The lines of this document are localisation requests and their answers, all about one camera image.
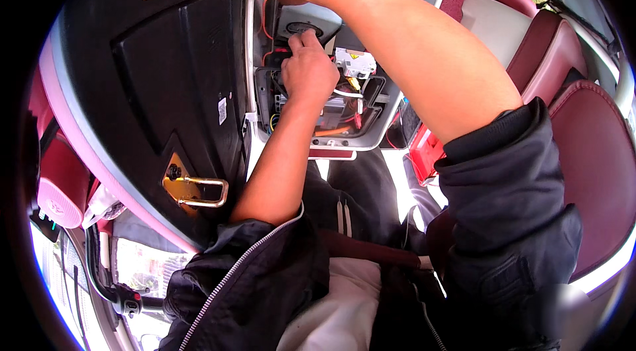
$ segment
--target white wire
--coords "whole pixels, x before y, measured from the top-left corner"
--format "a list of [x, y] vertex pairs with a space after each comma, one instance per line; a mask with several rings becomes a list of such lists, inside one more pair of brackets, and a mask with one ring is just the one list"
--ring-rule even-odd
[[340, 91], [337, 89], [334, 89], [333, 92], [345, 97], [364, 98], [364, 96], [362, 94], [359, 94], [358, 92], [345, 92], [345, 91]]

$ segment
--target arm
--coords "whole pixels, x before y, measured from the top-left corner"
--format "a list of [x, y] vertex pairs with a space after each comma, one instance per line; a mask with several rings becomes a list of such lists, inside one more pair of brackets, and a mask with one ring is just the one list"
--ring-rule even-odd
[[443, 143], [522, 105], [519, 92], [488, 48], [423, 0], [282, 2], [311, 2], [341, 16]]
[[340, 75], [313, 30], [291, 37], [290, 48], [293, 56], [282, 63], [289, 100], [231, 222], [251, 218], [280, 225], [298, 212], [312, 134]]

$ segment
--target sticker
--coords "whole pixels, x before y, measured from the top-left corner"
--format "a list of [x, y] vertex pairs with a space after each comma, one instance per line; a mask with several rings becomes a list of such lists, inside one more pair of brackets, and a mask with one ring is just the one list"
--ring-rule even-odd
[[223, 97], [221, 101], [219, 101], [219, 126], [225, 122], [225, 119], [228, 116], [228, 103]]

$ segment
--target forearm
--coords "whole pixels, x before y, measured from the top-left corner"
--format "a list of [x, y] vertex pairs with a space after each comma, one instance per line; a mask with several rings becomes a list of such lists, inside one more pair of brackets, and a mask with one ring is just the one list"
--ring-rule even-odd
[[442, 142], [522, 104], [493, 54], [423, 0], [308, 1], [343, 18]]
[[278, 226], [297, 214], [319, 112], [294, 101], [285, 104], [230, 221], [257, 219]]

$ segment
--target pink speaker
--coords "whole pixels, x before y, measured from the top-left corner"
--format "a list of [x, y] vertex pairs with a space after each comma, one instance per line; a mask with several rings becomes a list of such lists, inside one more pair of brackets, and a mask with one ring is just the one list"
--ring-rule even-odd
[[42, 157], [37, 203], [56, 224], [77, 228], [84, 219], [90, 173], [60, 135]]

